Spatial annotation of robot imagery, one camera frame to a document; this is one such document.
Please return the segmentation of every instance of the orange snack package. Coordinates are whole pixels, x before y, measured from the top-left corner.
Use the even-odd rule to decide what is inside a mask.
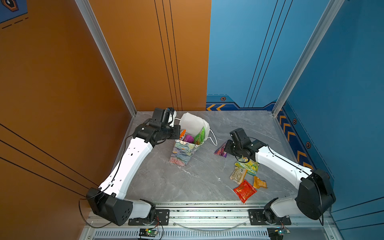
[[[249,182],[244,180],[244,182],[234,189],[234,192],[239,196],[240,200],[245,203],[245,201],[257,191]]]
[[[256,176],[254,176],[253,187],[254,187],[254,188],[257,188],[257,189],[258,189],[258,188],[261,188],[261,187],[263,187],[263,188],[267,188],[267,187],[266,187],[266,182],[260,180],[260,178],[258,178],[258,177],[256,177]]]

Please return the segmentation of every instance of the green snack package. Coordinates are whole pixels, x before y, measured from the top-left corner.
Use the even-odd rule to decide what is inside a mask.
[[[235,163],[235,166],[245,168],[247,173],[256,176],[257,170],[259,169],[259,163],[254,162],[251,159],[249,159],[249,162],[246,161],[248,161],[248,158],[243,156]]]
[[[201,129],[201,131],[195,136],[193,143],[200,145],[203,143],[205,137],[205,129],[204,127]]]

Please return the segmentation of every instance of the gray marble surface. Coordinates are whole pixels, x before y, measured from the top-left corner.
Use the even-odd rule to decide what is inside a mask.
[[[177,113],[180,118],[186,111]],[[295,160],[293,153],[279,128],[267,111],[189,111],[205,119],[218,141],[218,147],[230,139],[229,132],[243,128],[248,136],[267,143],[273,150]],[[138,112],[133,120],[130,134],[135,127],[152,117],[152,112]],[[236,159],[214,155],[218,148],[210,139],[192,156],[185,167],[169,163],[174,140],[156,146],[144,159],[127,191],[126,199],[146,199],[152,202],[178,201],[232,201],[239,200],[233,189],[237,183],[229,179]],[[288,197],[297,190],[283,177],[259,166],[257,176],[265,180],[268,189],[259,189],[249,200],[270,201],[275,197]],[[245,179],[253,184],[253,176]]]

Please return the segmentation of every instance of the yellow chevron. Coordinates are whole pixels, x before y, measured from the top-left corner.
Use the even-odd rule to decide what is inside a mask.
[[[300,155],[302,155],[302,156],[304,156],[304,157],[307,157],[307,155],[306,155],[305,153],[300,152],[300,151],[297,151],[297,162],[298,162],[298,163],[300,163],[300,160],[299,160]]]
[[[283,129],[283,132],[285,133],[285,127],[290,127],[291,125],[289,125],[288,123],[284,123],[284,129]]]
[[[222,108],[222,107],[224,107],[224,106],[225,106],[225,104],[223,104],[223,105],[221,105],[220,107],[216,108],[216,110],[217,110],[217,111],[221,111],[220,108]]]
[[[313,167],[311,165],[309,165],[308,163],[306,163],[306,162],[303,162],[303,166],[304,167],[309,167],[310,169],[313,170]]]
[[[281,115],[281,116],[280,116],[280,125],[281,125],[281,119],[282,119],[282,118],[285,118],[285,119],[286,119],[285,116]]]
[[[287,136],[287,138],[288,138],[288,142],[289,142],[289,136],[290,135],[294,135],[294,136],[296,136],[296,134],[294,133],[294,132],[290,132],[290,131],[288,131],[288,136]]]
[[[209,107],[207,108],[207,110],[208,110],[208,111],[212,111],[212,110],[211,110],[211,107],[213,107],[213,106],[215,106],[215,105],[216,105],[216,104],[212,104],[211,106],[209,106]]]

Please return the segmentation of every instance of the red snack package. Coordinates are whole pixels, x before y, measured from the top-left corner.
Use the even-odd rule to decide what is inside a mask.
[[[249,184],[249,182],[247,182],[246,180],[244,180],[244,182],[242,182],[237,188],[235,188],[233,190],[240,198],[240,200],[245,203],[245,201],[250,197],[252,196],[256,191],[256,189],[254,189],[252,187],[251,184]]]

